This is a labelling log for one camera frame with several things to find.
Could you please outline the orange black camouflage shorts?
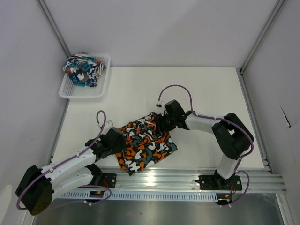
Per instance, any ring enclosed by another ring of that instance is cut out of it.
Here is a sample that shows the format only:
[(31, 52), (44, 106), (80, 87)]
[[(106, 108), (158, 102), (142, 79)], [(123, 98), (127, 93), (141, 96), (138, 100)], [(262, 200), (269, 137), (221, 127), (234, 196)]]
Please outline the orange black camouflage shorts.
[(159, 129), (157, 116), (151, 112), (120, 127), (126, 148), (115, 156), (120, 169), (129, 176), (153, 166), (178, 150), (170, 133)]

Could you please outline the blue patterned shorts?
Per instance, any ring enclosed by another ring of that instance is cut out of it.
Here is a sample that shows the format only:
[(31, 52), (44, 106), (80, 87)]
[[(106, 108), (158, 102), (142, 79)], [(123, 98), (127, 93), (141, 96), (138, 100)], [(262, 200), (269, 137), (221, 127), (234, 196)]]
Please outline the blue patterned shorts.
[(104, 70), (104, 62), (86, 52), (73, 54), (63, 66), (64, 73), (74, 85), (88, 88), (97, 87), (98, 79)]

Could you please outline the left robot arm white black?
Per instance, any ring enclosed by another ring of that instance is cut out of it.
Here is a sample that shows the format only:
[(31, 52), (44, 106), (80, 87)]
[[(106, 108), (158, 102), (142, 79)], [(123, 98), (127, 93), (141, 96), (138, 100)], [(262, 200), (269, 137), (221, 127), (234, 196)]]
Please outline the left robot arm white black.
[(35, 216), (64, 193), (81, 186), (98, 187), (103, 184), (103, 172), (96, 162), (126, 148), (125, 133), (112, 127), (98, 139), (86, 142), (69, 158), (42, 168), (28, 168), (15, 194), (19, 210)]

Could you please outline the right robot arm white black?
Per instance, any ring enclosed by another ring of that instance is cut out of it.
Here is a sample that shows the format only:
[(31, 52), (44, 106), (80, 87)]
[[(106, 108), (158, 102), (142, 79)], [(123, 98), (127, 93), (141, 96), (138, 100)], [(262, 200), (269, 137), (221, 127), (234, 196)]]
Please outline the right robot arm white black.
[(221, 163), (213, 175), (213, 185), (225, 189), (237, 173), (247, 150), (253, 150), (254, 137), (232, 112), (224, 117), (197, 114), (192, 110), (184, 111), (176, 100), (165, 104), (165, 110), (156, 118), (160, 131), (176, 128), (199, 130), (214, 135), (223, 153)]

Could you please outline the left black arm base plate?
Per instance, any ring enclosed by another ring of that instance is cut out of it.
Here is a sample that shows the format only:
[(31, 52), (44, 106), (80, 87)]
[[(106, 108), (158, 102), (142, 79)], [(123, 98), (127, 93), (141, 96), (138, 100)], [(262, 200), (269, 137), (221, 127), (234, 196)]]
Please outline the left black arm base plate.
[(103, 173), (103, 174), (96, 176), (93, 179), (92, 185), (103, 186), (106, 188), (115, 188), (116, 181), (117, 181), (117, 174)]

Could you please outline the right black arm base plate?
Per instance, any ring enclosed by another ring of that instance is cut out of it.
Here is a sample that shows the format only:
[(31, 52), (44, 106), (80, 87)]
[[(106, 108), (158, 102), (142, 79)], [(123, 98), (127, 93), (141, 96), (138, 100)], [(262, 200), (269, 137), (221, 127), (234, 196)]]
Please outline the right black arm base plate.
[(234, 175), (226, 180), (215, 175), (199, 175), (195, 182), (199, 184), (201, 190), (242, 190), (241, 179), (240, 176), (237, 175)]

